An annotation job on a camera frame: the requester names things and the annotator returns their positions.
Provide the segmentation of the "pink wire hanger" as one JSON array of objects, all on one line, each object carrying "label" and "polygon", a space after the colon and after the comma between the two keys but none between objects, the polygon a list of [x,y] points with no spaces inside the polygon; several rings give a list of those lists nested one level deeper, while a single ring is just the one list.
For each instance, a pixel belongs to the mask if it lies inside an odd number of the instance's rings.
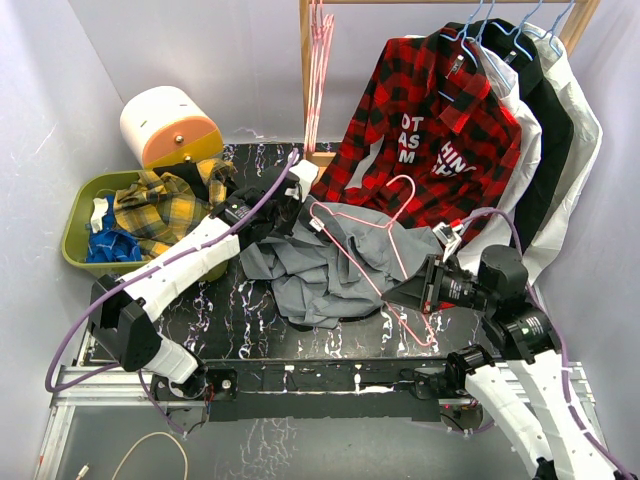
[{"label": "pink wire hanger", "polygon": [[[384,225],[380,225],[380,224],[375,224],[375,223],[371,223],[365,220],[362,220],[358,217],[353,217],[350,215],[346,215],[340,212],[334,212],[333,210],[331,210],[329,207],[327,207],[326,205],[324,205],[323,203],[319,202],[319,201],[314,201],[311,206],[309,207],[309,213],[311,215],[312,221],[311,221],[311,226],[313,228],[315,228],[316,230],[323,232],[328,238],[329,240],[338,248],[338,250],[348,259],[348,261],[350,262],[351,265],[353,265],[354,267],[357,268],[357,270],[359,271],[359,273],[361,274],[361,276],[366,280],[366,282],[369,284],[369,286],[373,289],[373,291],[377,294],[377,296],[379,298],[382,298],[382,291],[376,286],[376,284],[373,282],[373,280],[370,278],[370,276],[368,275],[368,273],[364,270],[364,268],[356,261],[356,259],[351,256],[348,251],[342,246],[342,244],[329,232],[328,228],[326,227],[325,223],[321,221],[321,219],[315,214],[314,209],[316,207],[320,207],[321,209],[325,210],[331,217],[344,217],[347,218],[348,220],[351,220],[353,222],[356,223],[361,223],[365,226],[369,226],[371,228],[374,229],[378,229],[378,230],[383,230],[386,232],[390,245],[392,247],[393,253],[396,257],[396,260],[398,262],[398,265],[400,266],[401,272],[404,276],[404,279],[407,280],[409,278],[406,268],[404,266],[403,260],[399,254],[398,248],[396,246],[395,243],[395,239],[393,237],[393,227],[394,225],[397,223],[397,219],[400,216],[401,213],[403,213],[406,208],[410,205],[411,201],[415,198],[416,195],[416,184],[414,182],[414,180],[405,174],[402,175],[397,175],[395,177],[393,177],[391,180],[389,180],[386,185],[387,186],[391,186],[394,183],[398,182],[398,181],[407,181],[411,187],[411,193],[409,194],[408,198],[406,199],[406,201],[403,203],[403,205],[400,207],[400,209],[389,219],[389,221],[384,224]],[[428,337],[425,340],[421,340],[417,333],[412,329],[412,327],[407,323],[406,320],[404,320],[401,315],[398,313],[397,309],[388,301],[384,300],[383,301],[384,306],[389,310],[389,312],[396,318],[397,323],[399,324],[400,327],[402,327],[412,338],[413,340],[420,346],[423,348],[427,348],[432,346],[435,341],[435,332],[432,328],[432,326],[429,323],[429,320],[427,319],[426,315],[424,313],[420,313],[419,316],[422,319],[424,326],[426,327],[427,330],[427,334]]]}]

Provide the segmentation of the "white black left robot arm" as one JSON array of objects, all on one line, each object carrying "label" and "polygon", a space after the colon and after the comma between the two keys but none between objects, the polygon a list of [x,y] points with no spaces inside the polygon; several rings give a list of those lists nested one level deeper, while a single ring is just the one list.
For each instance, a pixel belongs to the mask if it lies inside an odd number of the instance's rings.
[{"label": "white black left robot arm", "polygon": [[147,370],[186,399],[200,396],[207,383],[204,364],[161,334],[156,321],[211,270],[273,233],[290,232],[314,179],[299,167],[279,184],[261,179],[231,194],[191,233],[143,267],[97,280],[92,288],[95,308],[88,316],[97,343],[123,370]]}]

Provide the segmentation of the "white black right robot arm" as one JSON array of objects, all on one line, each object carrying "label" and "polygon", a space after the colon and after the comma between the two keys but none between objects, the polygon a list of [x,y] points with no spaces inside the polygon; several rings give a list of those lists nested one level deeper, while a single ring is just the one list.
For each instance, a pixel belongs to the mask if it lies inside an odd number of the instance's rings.
[{"label": "white black right robot arm", "polygon": [[527,398],[507,383],[492,355],[472,345],[448,355],[447,388],[471,396],[511,442],[533,479],[631,479],[633,473],[597,440],[570,384],[559,334],[527,297],[528,272],[519,252],[492,245],[477,274],[449,259],[429,256],[383,300],[429,313],[445,307],[481,313],[482,328],[516,376]]}]

